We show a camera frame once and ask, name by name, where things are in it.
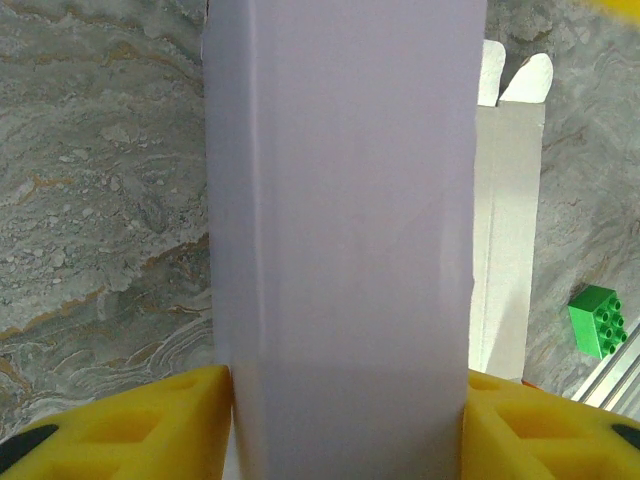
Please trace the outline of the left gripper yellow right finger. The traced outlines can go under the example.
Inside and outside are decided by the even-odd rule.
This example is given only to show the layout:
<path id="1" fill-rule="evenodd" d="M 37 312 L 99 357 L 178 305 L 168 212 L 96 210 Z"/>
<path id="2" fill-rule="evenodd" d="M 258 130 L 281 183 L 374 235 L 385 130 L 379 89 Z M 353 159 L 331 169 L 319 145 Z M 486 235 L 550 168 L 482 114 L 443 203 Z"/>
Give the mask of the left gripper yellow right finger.
<path id="1" fill-rule="evenodd" d="M 637 479 L 639 423 L 471 370 L 464 479 Z"/>

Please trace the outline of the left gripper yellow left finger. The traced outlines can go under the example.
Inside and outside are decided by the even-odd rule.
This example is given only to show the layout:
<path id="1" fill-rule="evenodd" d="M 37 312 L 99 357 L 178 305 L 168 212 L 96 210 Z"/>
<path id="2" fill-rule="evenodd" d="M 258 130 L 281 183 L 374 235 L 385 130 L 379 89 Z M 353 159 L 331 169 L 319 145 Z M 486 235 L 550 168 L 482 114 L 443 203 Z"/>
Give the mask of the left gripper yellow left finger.
<path id="1" fill-rule="evenodd" d="M 168 377 L 36 421 L 1 444 L 4 479 L 220 479 L 225 366 Z"/>

